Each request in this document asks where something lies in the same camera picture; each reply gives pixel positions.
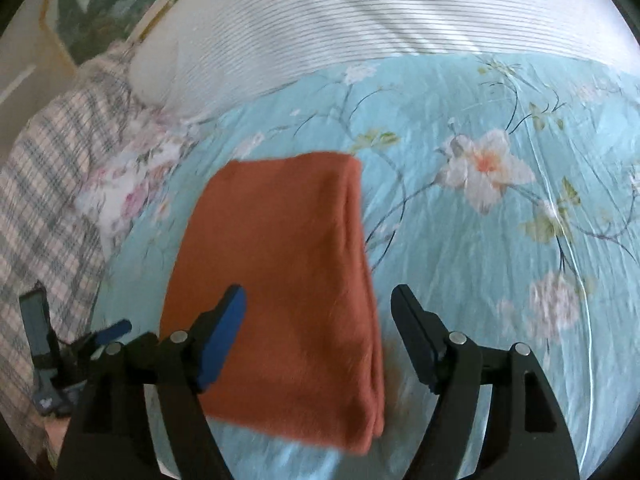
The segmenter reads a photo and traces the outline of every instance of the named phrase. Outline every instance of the silver screw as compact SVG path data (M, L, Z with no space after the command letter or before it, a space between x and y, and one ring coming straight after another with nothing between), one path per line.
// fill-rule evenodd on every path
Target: silver screw
M531 353L531 348L529 345L525 345L524 343L516 343L516 352L520 355L529 355Z
M107 352L107 355L116 355L121 348L122 348L122 343L113 342L113 343L109 343L107 345L107 348L104 349L104 351Z
M466 343L466 335L462 332L451 332L449 334L449 340L455 345L463 345Z
M176 344L184 343L187 341L189 335L184 330L176 330L169 336L169 339Z

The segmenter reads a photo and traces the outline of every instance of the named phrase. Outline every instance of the folded towel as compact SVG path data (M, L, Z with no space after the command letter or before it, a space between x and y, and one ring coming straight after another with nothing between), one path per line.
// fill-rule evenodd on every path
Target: folded towel
M359 161L310 153L220 170L184 234L161 335L190 326L232 283L246 289L246 317L204 412L366 453L382 434L384 389Z

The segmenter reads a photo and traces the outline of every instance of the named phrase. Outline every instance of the folded orange cloth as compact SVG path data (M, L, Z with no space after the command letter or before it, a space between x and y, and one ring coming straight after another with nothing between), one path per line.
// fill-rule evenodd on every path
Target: folded orange cloth
M356 454L384 425L382 344L360 221L360 163L319 152L230 162L189 220L164 300L162 336L225 289L247 310L207 415Z

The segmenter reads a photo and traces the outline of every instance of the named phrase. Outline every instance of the plaid fabric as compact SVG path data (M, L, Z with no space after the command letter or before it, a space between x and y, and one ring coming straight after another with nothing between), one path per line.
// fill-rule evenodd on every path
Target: plaid fabric
M76 89L30 120L0 171L0 410L32 458L45 433L30 402L18 296L42 282L62 340L88 325L104 259L96 228L72 205L90 169L127 140L138 110L127 83L131 54L118 46L83 66Z

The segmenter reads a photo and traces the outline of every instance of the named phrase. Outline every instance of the light blue floral bed sheet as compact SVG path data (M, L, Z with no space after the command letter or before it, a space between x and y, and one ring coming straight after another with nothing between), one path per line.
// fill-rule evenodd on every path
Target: light blue floral bed sheet
M350 152L363 163L385 432L355 458L212 420L236 478L402 478L436 397L390 317L398 283L478 344L532 346L585 478L639 399L639 128L640 80L596 62L449 54L322 70L204 124L163 199L110 261L93 326L127 317L132 337L158 329L191 211L230 159ZM474 470L489 395L484 388L462 476ZM152 394L149 403L159 456L176 471Z

